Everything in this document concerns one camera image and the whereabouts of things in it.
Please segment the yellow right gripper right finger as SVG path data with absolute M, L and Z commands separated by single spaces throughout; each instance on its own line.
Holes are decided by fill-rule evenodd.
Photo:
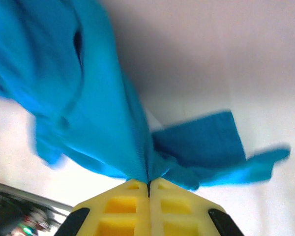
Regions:
M 218 204 L 165 179 L 149 184 L 152 236 L 242 236 Z

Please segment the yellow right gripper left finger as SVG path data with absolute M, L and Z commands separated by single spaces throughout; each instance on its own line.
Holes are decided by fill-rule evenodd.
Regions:
M 129 180 L 73 207 L 57 236 L 149 236 L 148 187 Z

